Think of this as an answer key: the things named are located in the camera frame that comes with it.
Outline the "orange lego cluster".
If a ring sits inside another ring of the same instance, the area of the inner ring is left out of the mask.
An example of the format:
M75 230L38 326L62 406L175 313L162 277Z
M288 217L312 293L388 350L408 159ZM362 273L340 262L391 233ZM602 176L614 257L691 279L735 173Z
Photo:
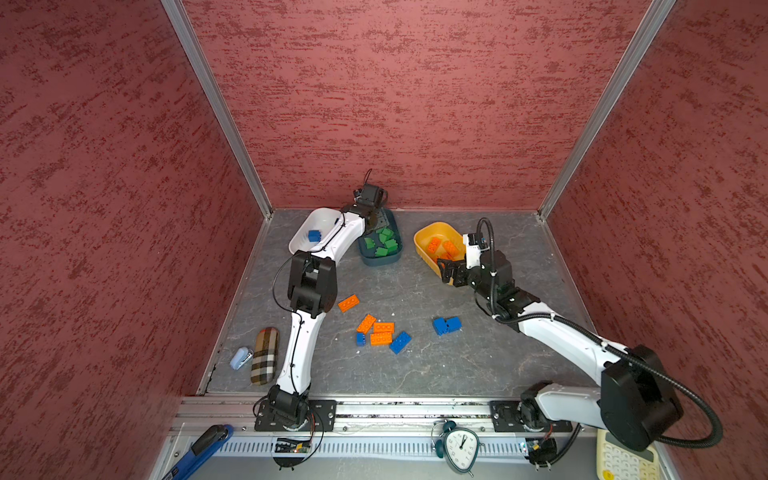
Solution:
M450 241L446 240L442 243L442 247L445 251L445 256L449 259L456 259L460 256L459 249Z

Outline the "large blue lego bottom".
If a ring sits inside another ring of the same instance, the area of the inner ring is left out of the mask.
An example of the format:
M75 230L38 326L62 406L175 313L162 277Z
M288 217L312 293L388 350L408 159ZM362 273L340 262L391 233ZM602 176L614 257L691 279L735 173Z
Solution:
M392 340L389 348L394 354L399 354L406 348L411 340L412 337L407 332L400 332L399 335Z

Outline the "orange lego diagonal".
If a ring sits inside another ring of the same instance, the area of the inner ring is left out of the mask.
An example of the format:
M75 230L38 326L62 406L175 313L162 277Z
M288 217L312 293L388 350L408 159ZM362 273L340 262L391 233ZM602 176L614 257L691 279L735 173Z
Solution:
M361 323L358 325L356 332L362 333L362 334L368 334L376 322L377 322L377 319L374 316L367 314L364 317L364 319L361 321Z

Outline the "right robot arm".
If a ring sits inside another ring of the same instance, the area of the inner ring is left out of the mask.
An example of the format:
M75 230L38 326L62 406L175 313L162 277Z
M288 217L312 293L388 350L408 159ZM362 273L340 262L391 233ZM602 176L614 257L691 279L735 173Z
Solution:
M521 394L516 413L524 428L542 431L557 421L571 421L603 429L635 451L654 442L705 449L722 440L723 425L714 409L670 377L653 350L609 341L520 288L510 262L496 248L492 232L476 230L464 235L463 242L462 249L451 247L437 257L442 281L470 287L484 314L548 346L594 383L571 387L541 381L529 387ZM684 416L681 396L708 419L710 431L704 437L668 436L668 429Z

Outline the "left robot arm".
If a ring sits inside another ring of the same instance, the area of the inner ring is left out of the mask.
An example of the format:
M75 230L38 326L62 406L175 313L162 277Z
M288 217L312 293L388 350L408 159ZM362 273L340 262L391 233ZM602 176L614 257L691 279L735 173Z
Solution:
M337 263L355 241L373 231L388 193L364 184L351 204L339 210L312 211L289 242L288 310L291 331L287 354L268 404L289 429L309 416L311 364L319 331L338 294Z

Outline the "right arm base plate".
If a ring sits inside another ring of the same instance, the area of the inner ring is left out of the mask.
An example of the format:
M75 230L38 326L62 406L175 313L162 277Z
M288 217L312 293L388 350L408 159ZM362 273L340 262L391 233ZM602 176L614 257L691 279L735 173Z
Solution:
M496 432L546 434L573 430L571 422L547 419L532 401L494 400L489 407Z

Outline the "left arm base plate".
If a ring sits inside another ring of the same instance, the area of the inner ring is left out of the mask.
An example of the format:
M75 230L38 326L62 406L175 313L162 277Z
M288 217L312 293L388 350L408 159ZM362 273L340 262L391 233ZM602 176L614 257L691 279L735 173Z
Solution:
M338 402L308 400L300 402L295 412L278 408L272 401L256 405L253 429L256 432L329 432L334 429Z

